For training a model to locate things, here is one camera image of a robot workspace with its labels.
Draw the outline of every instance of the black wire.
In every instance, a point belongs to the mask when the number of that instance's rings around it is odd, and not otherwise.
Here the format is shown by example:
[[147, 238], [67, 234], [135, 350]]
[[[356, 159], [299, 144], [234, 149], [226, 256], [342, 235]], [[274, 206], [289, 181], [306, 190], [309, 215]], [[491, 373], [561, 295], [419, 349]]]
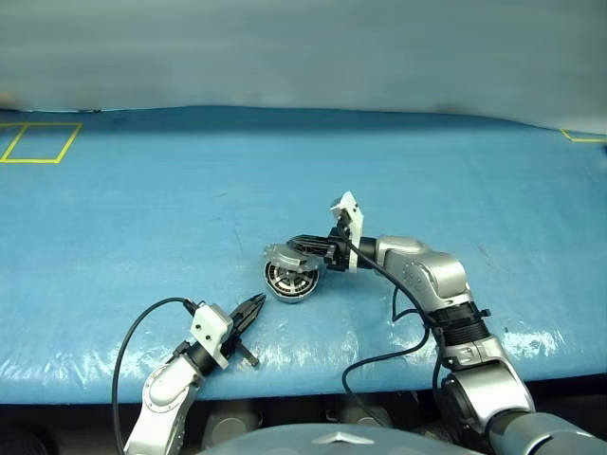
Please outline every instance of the black wire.
[[359, 367], [361, 367], [363, 365], [366, 365], [368, 363], [379, 362], [381, 360], [388, 360], [390, 358], [399, 357], [401, 355], [412, 354], [415, 351], [420, 350], [426, 344], [426, 342], [428, 341], [429, 337], [430, 337], [430, 329], [428, 327], [426, 327], [426, 329], [424, 330], [424, 336], [421, 338], [421, 340], [415, 346], [413, 346], [413, 348], [405, 349], [404, 351], [398, 351], [398, 352], [395, 352], [395, 353], [389, 353], [389, 354], [384, 354], [384, 355], [376, 355], [375, 357], [364, 358], [362, 360], [359, 360], [356, 363], [353, 363], [352, 365], [350, 365], [348, 368], [346, 368], [343, 371], [343, 374], [341, 375], [341, 384], [343, 385], [343, 388], [345, 389], [345, 392], [349, 396], [351, 396], [357, 402], [357, 405], [359, 405], [362, 410], [364, 410], [367, 414], [369, 414], [372, 418], [374, 418], [377, 421], [377, 423], [380, 424], [382, 427], [388, 427], [389, 425], [387, 423], [385, 423], [372, 410], [370, 410], [362, 402], [362, 400], [359, 398], [359, 396], [356, 395], [352, 391], [352, 389], [350, 389], [350, 386], [348, 386], [348, 381], [347, 381], [348, 374], [350, 372], [352, 372], [353, 370], [355, 370], [356, 368], [359, 368]]
[[412, 313], [419, 314], [419, 312], [414, 308], [407, 308], [406, 310], [403, 310], [397, 314], [396, 313], [396, 295], [397, 294], [398, 294], [398, 288], [395, 286], [395, 292], [392, 294], [392, 322], [396, 322], [403, 316], [407, 316]]
[[[429, 327], [432, 325], [432, 321], [430, 320], [430, 318], [428, 318], [428, 315], [426, 315], [426, 313], [424, 313], [424, 311], [421, 309], [421, 305], [420, 305], [419, 301], [417, 301], [417, 299], [409, 291], [409, 289], [407, 289], [405, 286], [403, 286], [403, 284], [398, 280], [397, 277], [395, 277], [392, 273], [390, 273], [388, 270], [386, 270], [384, 267], [382, 267], [381, 265], [376, 263], [371, 258], [368, 258], [357, 247], [354, 246], [352, 241], [350, 241], [349, 236], [343, 230], [343, 226], [341, 225], [340, 222], [338, 222], [338, 233], [340, 234], [340, 237], [343, 239], [343, 241], [348, 245], [348, 247], [352, 251], [354, 251], [359, 256], [359, 258], [362, 259], [363, 262], [365, 262], [371, 268], [375, 269], [377, 272], [379, 272], [381, 275], [383, 275], [384, 278], [386, 278], [389, 282], [391, 282], [395, 286], [395, 292], [392, 295], [392, 322], [396, 322], [397, 320], [401, 319], [403, 316], [409, 315], [411, 313], [417, 313], [421, 317], [422, 321], [424, 322], [424, 327], [425, 327], [424, 336], [419, 341], [419, 343], [417, 343], [415, 346], [413, 346], [413, 348], [406, 349], [404, 351], [395, 352], [395, 353], [365, 358], [363, 360], [360, 360], [360, 361], [350, 365], [348, 368], [346, 368], [343, 371], [343, 374], [341, 375], [341, 384], [343, 384], [343, 388], [345, 389], [346, 393], [349, 396], [351, 396], [352, 398], [354, 398], [354, 400], [357, 402], [357, 404], [360, 406], [360, 408], [362, 410], [364, 410], [368, 415], [370, 415], [373, 419], [375, 419], [382, 427], [387, 427], [386, 423], [383, 422], [381, 420], [381, 418], [379, 418], [379, 416], [377, 416], [374, 412], [372, 412], [362, 402], [362, 400], [360, 400], [360, 398], [350, 389], [350, 387], [348, 386], [348, 383], [347, 383], [347, 375], [348, 375], [348, 373], [350, 373], [351, 371], [353, 371], [354, 369], [356, 369], [358, 367], [361, 367], [362, 365], [366, 365], [366, 364], [372, 363], [372, 362], [379, 362], [381, 360], [387, 360], [389, 358], [398, 357], [400, 355], [408, 355], [408, 354], [414, 353], [415, 351], [418, 351], [426, 344], [426, 342], [428, 341], [428, 338], [430, 337], [430, 328]], [[413, 306], [415, 308], [408, 308], [397, 314], [396, 313], [396, 295], [398, 294], [398, 291], [402, 292], [405, 296], [407, 296], [407, 298], [411, 301], [411, 303], [413, 304]]]
[[120, 365], [122, 364], [124, 351], [126, 351], [126, 346], [128, 345], [131, 337], [133, 336], [135, 329], [137, 329], [137, 327], [141, 324], [145, 317], [152, 313], [154, 310], [156, 310], [158, 307], [172, 301], [178, 301], [186, 306], [191, 304], [189, 300], [180, 297], [170, 297], [168, 299], [157, 301], [156, 303], [148, 307], [143, 313], [141, 313], [137, 319], [135, 319], [135, 322], [133, 322], [133, 324], [129, 328], [128, 332], [126, 333], [126, 336], [124, 337], [124, 340], [122, 341], [122, 344], [120, 345], [118, 357], [116, 358], [116, 367], [114, 368], [114, 375], [112, 376], [112, 424], [114, 426], [114, 440], [116, 442], [116, 451], [119, 455], [124, 455], [124, 440], [122, 439], [122, 432], [120, 431], [120, 415], [118, 408], [118, 379], [120, 376]]

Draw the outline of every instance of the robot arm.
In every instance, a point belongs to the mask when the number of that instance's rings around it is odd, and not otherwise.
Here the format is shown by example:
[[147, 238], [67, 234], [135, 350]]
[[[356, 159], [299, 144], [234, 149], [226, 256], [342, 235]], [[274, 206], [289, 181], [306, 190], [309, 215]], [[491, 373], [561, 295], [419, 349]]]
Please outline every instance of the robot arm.
[[[490, 312], [477, 309], [458, 260], [413, 238], [362, 237], [363, 216], [350, 192], [331, 211], [338, 225], [327, 237], [293, 237], [280, 254], [276, 254], [277, 246], [267, 248], [266, 271], [274, 266], [283, 276], [294, 274], [307, 286], [305, 294], [297, 297], [300, 300], [316, 287], [322, 262], [328, 269], [350, 272], [375, 263], [404, 288], [432, 329], [437, 361], [450, 370], [436, 391], [437, 401], [460, 442], [477, 446], [488, 440], [496, 453], [505, 455], [572, 453], [573, 446], [584, 447], [583, 453], [603, 453], [604, 443], [580, 428], [556, 416], [535, 413], [529, 391], [483, 321]], [[301, 275], [312, 269], [315, 274]], [[297, 301], [284, 293], [280, 276], [272, 280], [266, 275], [266, 279], [279, 299]]]
[[258, 360], [240, 336], [257, 318], [266, 296], [259, 294], [227, 315], [218, 305], [201, 305], [193, 312], [194, 344], [182, 342], [167, 363], [156, 368], [143, 386], [141, 413], [124, 447], [127, 455], [175, 455], [183, 444], [186, 415], [205, 376], [215, 366], [228, 367], [240, 351], [256, 366]]

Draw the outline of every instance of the blue table surface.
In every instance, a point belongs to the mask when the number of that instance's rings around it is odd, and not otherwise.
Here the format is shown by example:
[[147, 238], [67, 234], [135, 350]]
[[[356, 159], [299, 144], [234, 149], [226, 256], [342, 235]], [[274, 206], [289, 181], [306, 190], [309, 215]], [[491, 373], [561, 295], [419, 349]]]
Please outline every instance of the blue table surface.
[[[607, 371], [607, 155], [561, 133], [489, 119], [331, 110], [182, 108], [0, 113], [83, 123], [60, 164], [0, 163], [0, 402], [107, 403], [120, 342], [170, 296], [230, 311], [265, 291], [264, 246], [326, 235], [352, 191], [365, 234], [409, 235], [458, 257], [524, 380]], [[11, 158], [53, 157], [69, 130], [32, 126]], [[15, 127], [0, 127], [0, 154]], [[202, 398], [341, 391], [350, 363], [411, 346], [390, 284], [327, 272], [297, 305], [271, 296], [240, 356]], [[189, 334], [153, 313], [120, 400]], [[357, 391], [431, 384], [433, 342], [352, 373]]]

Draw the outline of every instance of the yellow tape square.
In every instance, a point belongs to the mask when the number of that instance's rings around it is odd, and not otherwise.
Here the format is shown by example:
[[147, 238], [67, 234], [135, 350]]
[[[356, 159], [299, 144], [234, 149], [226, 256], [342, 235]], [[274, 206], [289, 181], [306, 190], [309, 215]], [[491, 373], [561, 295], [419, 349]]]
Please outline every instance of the yellow tape square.
[[[8, 163], [8, 164], [59, 164], [61, 160], [64, 159], [67, 150], [74, 142], [74, 139], [80, 132], [83, 127], [83, 124], [80, 122], [15, 122], [15, 123], [0, 123], [0, 128], [14, 128], [18, 127], [19, 132], [10, 142], [9, 146], [0, 156], [0, 164]], [[57, 153], [54, 158], [11, 158], [10, 154], [13, 152], [21, 138], [27, 133], [30, 128], [36, 127], [72, 127], [73, 130], [64, 146]]]

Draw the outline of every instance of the white wall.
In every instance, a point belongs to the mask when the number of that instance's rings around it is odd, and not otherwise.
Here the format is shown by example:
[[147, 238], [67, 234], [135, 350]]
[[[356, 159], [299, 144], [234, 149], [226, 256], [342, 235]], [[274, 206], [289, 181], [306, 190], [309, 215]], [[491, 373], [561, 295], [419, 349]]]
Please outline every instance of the white wall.
[[606, 133], [606, 81], [606, 0], [0, 2], [0, 99], [27, 109], [438, 111]]

